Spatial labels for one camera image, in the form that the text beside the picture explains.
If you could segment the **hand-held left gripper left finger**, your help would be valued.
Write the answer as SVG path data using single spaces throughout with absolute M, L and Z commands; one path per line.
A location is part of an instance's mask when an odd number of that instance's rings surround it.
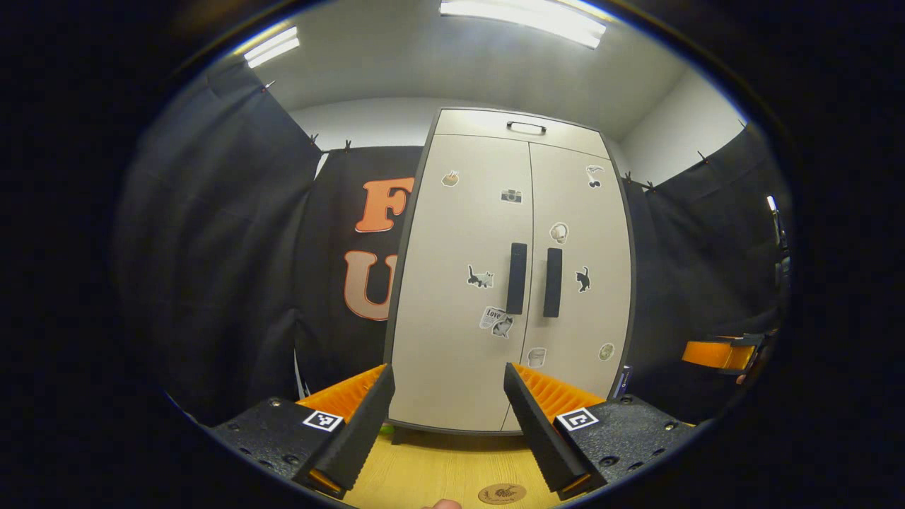
M 211 431 L 276 476 L 342 499 L 358 480 L 394 393 L 393 368 L 384 363 L 298 402 L 269 397 Z

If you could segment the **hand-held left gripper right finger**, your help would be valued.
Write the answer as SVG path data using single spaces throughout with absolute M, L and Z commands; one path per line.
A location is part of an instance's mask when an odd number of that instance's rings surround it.
M 506 364 L 503 390 L 543 480 L 563 501 L 646 473 L 697 431 L 640 397 L 604 400 L 517 363 Z

